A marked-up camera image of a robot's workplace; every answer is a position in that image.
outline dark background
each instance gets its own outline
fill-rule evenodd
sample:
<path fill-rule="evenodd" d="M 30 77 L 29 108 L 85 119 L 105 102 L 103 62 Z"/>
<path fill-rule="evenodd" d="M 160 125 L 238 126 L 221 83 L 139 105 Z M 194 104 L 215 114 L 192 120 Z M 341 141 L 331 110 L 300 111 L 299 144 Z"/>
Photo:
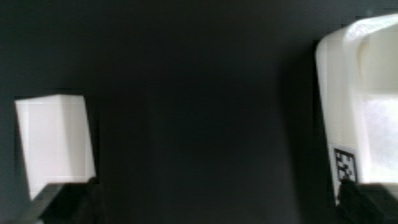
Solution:
<path fill-rule="evenodd" d="M 87 99 L 110 224 L 332 223 L 315 46 L 377 0 L 0 1 L 0 222 L 29 206 L 14 99 Z"/>

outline white object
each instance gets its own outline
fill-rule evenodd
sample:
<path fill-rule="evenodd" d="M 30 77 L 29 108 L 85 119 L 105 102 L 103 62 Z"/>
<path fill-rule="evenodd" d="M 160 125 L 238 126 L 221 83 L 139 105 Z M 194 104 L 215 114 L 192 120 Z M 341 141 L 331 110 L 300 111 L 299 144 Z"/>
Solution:
<path fill-rule="evenodd" d="M 18 100 L 16 112 L 34 199 L 48 183 L 87 182 L 96 176 L 84 97 Z"/>
<path fill-rule="evenodd" d="M 398 183 L 398 14 L 327 35 L 316 66 L 338 195 L 343 178 Z"/>

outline white plastic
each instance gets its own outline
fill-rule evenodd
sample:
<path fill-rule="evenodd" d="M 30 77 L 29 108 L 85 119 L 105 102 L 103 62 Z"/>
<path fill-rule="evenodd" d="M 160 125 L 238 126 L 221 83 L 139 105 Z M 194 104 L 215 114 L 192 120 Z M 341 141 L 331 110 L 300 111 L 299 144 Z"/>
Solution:
<path fill-rule="evenodd" d="M 338 194 L 341 167 L 357 182 L 398 183 L 398 14 L 327 35 L 316 66 Z"/>
<path fill-rule="evenodd" d="M 48 183 L 87 182 L 96 176 L 84 97 L 18 100 L 16 112 L 34 199 Z"/>

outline black surface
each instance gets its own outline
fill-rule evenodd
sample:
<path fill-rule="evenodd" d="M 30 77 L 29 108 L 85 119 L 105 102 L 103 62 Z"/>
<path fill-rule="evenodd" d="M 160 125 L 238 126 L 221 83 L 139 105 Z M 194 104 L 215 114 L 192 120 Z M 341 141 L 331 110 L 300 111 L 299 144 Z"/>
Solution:
<path fill-rule="evenodd" d="M 313 46 L 393 1 L 0 1 L 0 222 L 16 97 L 84 94 L 112 224 L 332 222 Z"/>

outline black label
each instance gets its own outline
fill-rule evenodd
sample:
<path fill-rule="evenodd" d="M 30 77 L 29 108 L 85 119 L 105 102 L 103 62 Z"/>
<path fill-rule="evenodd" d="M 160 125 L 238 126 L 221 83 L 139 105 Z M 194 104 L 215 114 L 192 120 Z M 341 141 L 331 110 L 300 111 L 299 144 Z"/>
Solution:
<path fill-rule="evenodd" d="M 336 155 L 336 167 L 338 167 L 340 181 L 348 179 L 354 182 L 357 182 L 356 156 L 352 153 L 345 152 L 340 149 L 334 149 L 334 155 Z"/>

